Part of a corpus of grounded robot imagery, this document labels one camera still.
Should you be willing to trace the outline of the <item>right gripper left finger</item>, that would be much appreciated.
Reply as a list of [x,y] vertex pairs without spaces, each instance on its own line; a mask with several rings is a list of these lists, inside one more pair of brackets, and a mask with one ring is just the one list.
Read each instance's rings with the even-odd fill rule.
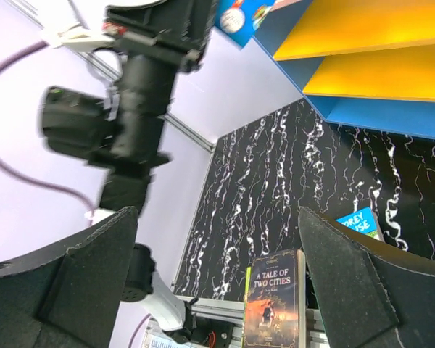
[[108,347],[137,225],[126,207],[0,262],[0,347]]

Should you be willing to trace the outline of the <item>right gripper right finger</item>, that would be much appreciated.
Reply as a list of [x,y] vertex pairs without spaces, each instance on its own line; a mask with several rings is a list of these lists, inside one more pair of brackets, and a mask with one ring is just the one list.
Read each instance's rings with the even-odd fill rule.
[[298,227],[331,347],[435,347],[435,261],[308,207]]

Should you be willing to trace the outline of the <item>blue 26-Storey Treehouse book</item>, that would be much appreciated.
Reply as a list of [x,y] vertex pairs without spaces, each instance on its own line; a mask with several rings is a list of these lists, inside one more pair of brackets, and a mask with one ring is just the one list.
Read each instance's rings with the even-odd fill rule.
[[384,241],[384,236],[378,224],[378,219],[371,208],[365,207],[336,220],[346,227],[367,235],[379,241]]

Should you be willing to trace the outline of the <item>A Tale of Two Cities book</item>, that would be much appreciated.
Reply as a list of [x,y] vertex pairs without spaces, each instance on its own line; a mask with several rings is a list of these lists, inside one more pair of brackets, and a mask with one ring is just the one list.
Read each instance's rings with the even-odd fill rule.
[[306,261],[287,249],[252,263],[244,347],[306,347]]

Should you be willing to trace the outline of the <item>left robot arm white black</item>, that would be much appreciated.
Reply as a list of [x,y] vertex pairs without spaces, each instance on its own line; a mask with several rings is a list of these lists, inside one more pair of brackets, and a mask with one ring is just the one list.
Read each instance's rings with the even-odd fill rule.
[[52,150],[108,169],[101,209],[142,210],[152,169],[169,160],[158,147],[176,75],[199,69],[217,9],[216,1],[116,1],[99,32],[81,24],[44,31],[54,48],[113,51],[123,61],[109,109],[95,97],[53,87],[41,116]]

